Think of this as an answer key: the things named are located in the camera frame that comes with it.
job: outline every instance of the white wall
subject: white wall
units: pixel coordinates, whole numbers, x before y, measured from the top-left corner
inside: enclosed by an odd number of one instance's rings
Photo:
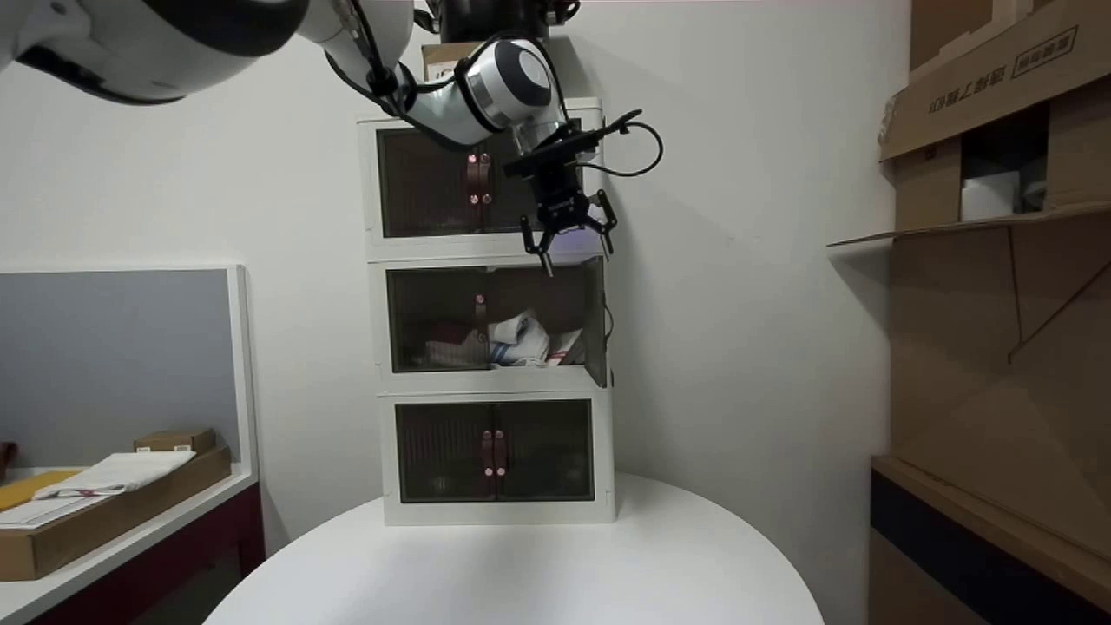
[[[881,296],[828,244],[889,223],[875,167],[906,0],[593,0],[570,34],[667,164],[619,179],[619,459],[769,530],[864,620]],[[616,167],[645,156],[612,141]],[[250,267],[281,538],[380,491],[355,99],[306,47],[168,109],[0,79],[0,253],[230,251]]]

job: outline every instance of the white cabinet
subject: white cabinet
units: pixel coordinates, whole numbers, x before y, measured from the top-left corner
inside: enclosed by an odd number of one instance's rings
[[[593,99],[570,114],[602,124]],[[363,122],[363,144],[386,517],[612,520],[606,244],[561,236],[551,274],[524,253],[534,204],[500,174],[507,134],[460,152]]]

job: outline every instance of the table top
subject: table top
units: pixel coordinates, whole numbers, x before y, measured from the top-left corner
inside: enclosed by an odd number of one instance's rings
[[[616,525],[386,525],[381,501],[255,568],[208,625],[819,625],[793,563],[688,490],[619,475]]]
[[[151,517],[146,525],[135,525],[131,530],[98,543],[94,553],[68,563],[64,568],[42,576],[42,578],[9,578],[0,584],[0,620],[21,625],[48,606],[64,602],[68,598],[79,594],[83,586],[98,584],[113,568],[124,567],[138,553],[159,543],[173,530],[188,526],[190,520],[207,517],[220,504],[232,501],[238,491],[250,490],[256,480],[232,465],[232,471],[208,490],[188,495],[186,504]]]

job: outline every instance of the black cable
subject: black cable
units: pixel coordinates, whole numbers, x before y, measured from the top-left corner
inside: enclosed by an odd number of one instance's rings
[[[583,167],[583,170],[602,170],[602,174],[608,174],[608,175],[642,175],[642,174],[656,170],[661,160],[664,160],[664,152],[667,152],[664,134],[661,134],[652,124],[645,124],[645,122],[629,122],[629,124],[632,124],[632,129],[642,129],[642,130],[650,130],[650,134],[656,138],[656,156],[652,156],[652,164],[645,164],[645,167],[639,167],[639,170],[612,170],[612,167],[602,167],[602,164],[579,164],[579,167]]]

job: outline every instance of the white shelf unit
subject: white shelf unit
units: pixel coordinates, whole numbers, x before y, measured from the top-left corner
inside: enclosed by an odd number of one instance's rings
[[[602,124],[599,99],[579,96],[570,114],[587,129]],[[562,239],[566,247],[551,247],[556,274],[550,278],[524,253],[516,223],[534,207],[524,179],[497,179],[507,185],[504,199],[492,201],[497,215],[490,215],[490,229],[473,229],[466,223],[466,152],[443,148],[418,129],[386,119],[363,122],[363,148],[386,520],[616,520],[608,261],[602,239],[573,233]],[[507,156],[516,156],[507,144],[490,148],[492,167],[504,167]],[[587,170],[583,192],[599,186],[602,174]],[[556,369],[475,365],[473,371],[428,369],[413,356],[425,339],[443,335],[428,326],[488,331],[488,321],[524,310],[551,335],[583,331],[579,356]]]

